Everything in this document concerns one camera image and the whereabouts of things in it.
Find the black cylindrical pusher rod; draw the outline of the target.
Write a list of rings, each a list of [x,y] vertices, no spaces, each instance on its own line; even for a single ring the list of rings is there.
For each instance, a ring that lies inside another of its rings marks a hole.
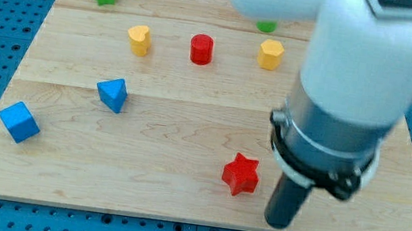
[[[264,211],[266,222],[275,229],[291,224],[312,187],[302,187],[282,174]]]

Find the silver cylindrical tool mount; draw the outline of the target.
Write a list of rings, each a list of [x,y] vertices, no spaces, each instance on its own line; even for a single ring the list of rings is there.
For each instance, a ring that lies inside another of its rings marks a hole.
[[[270,114],[271,146],[282,171],[302,187],[345,201],[375,174],[390,125],[348,122],[320,107],[297,76],[283,106]]]

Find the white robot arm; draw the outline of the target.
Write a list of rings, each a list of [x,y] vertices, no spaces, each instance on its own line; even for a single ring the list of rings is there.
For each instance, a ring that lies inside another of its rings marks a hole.
[[[293,91],[270,114],[282,169],[265,210],[285,228],[313,188],[345,201],[412,105],[412,0],[229,0],[254,21],[314,21]]]

